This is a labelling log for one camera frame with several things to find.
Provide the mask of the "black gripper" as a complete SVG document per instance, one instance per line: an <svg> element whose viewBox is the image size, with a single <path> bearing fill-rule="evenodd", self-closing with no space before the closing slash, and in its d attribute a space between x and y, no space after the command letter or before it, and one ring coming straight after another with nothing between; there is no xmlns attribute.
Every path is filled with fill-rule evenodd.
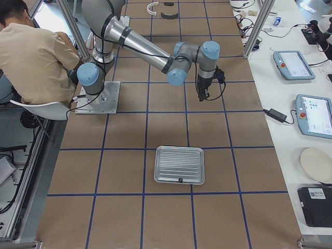
<svg viewBox="0 0 332 249"><path fill-rule="evenodd" d="M198 96L199 96L199 101L203 101L203 96L204 99L207 100L210 96L208 92L208 88L212 83L211 78L203 78L203 77L198 77L197 79L197 88L198 88Z"/></svg>

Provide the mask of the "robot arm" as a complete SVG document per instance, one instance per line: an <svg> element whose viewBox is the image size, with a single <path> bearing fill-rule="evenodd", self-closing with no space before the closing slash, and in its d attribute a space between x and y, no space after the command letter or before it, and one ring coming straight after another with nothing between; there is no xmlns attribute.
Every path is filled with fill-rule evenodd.
<svg viewBox="0 0 332 249"><path fill-rule="evenodd" d="M168 83L180 86L194 64L195 88L199 101L210 100L208 88L213 80L225 84L225 73L217 66L220 45L206 41L202 45L176 43L169 54L126 26L120 20L125 1L83 1L82 15L96 38L93 58L107 64L113 61L112 48L118 45L133 51L141 59L166 74Z"/></svg>

